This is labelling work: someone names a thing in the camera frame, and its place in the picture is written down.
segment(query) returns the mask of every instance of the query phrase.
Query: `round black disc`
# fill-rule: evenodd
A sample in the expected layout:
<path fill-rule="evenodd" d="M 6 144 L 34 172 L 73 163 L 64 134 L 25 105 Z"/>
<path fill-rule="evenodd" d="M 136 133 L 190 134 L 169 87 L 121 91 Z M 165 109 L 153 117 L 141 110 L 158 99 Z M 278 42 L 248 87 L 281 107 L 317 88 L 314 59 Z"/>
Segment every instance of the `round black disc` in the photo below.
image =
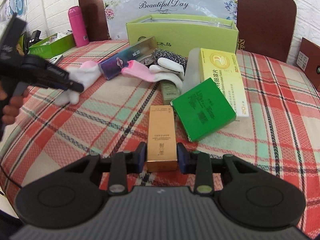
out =
<path fill-rule="evenodd" d="M 21 220 L 41 228 L 68 228 L 93 217 L 102 205 L 96 185 L 77 173 L 45 177 L 18 193 L 15 206 Z"/>
<path fill-rule="evenodd" d="M 227 184 L 219 203 L 232 219 L 253 228 L 296 225 L 304 212 L 304 195 L 292 184 L 273 176 L 250 173 Z"/>

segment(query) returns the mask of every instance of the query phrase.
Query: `checkered fabric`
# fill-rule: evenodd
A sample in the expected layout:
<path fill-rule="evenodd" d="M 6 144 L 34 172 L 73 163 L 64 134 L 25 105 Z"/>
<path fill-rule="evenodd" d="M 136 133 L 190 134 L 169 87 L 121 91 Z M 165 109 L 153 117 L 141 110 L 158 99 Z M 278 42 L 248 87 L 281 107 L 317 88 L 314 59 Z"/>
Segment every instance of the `checkered fabric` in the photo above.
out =
<path fill-rule="evenodd" d="M 61 66 L 100 61 L 127 46 L 93 42 L 74 49 Z M 198 143 L 190 143 L 179 120 L 177 141 L 215 157 L 230 153 L 297 186 L 307 200 L 298 225 L 311 238 L 320 233 L 320 97 L 301 70 L 245 51 L 237 52 L 250 117 L 235 121 Z M 52 104 L 60 91 L 32 88 L 17 123 L 6 133 L 4 170 L 21 185 L 88 154 L 103 157 L 134 150 L 147 141 L 150 105 L 161 105 L 159 85 L 118 76 L 100 77 L 75 106 Z M 215 187 L 221 189 L 219 175 Z M 100 187 L 107 186 L 104 175 Z M 179 171 L 129 176 L 133 185 L 193 187 L 194 175 Z M 18 188 L 3 174 L 1 187 L 11 203 Z"/>

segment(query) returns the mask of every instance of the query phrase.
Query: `pink thermos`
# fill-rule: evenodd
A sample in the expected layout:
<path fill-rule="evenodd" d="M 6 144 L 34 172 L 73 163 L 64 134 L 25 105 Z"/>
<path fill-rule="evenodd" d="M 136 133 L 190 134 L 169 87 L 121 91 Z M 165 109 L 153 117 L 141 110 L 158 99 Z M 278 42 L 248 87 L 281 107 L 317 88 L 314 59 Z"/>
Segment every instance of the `pink thermos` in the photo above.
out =
<path fill-rule="evenodd" d="M 77 47 L 89 44 L 87 31 L 85 29 L 81 8 L 79 6 L 71 7 L 68 10 L 69 21 Z"/>

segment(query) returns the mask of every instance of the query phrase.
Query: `brown box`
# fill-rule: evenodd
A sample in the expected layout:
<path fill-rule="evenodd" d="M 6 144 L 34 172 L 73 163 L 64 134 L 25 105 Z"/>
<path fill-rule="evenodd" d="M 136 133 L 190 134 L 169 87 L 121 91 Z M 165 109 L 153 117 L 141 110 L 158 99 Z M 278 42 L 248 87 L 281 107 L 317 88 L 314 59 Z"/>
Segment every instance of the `brown box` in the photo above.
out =
<path fill-rule="evenodd" d="M 307 78 L 320 91 L 320 47 L 302 38 L 297 65 Z"/>
<path fill-rule="evenodd" d="M 150 172 L 177 169 L 177 145 L 172 106 L 151 106 L 147 168 Z"/>

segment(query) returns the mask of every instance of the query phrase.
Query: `gray ribbed surface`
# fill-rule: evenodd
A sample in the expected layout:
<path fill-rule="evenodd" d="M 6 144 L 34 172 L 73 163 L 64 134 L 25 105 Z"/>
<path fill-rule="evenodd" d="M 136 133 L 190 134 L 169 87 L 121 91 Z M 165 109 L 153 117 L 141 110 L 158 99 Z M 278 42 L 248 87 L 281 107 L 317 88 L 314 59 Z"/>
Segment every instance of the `gray ribbed surface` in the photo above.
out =
<path fill-rule="evenodd" d="M 64 230 L 25 226 L 12 240 L 306 240 L 296 228 L 257 232 L 230 222 L 209 198 L 187 187 L 135 187 L 92 220 Z"/>

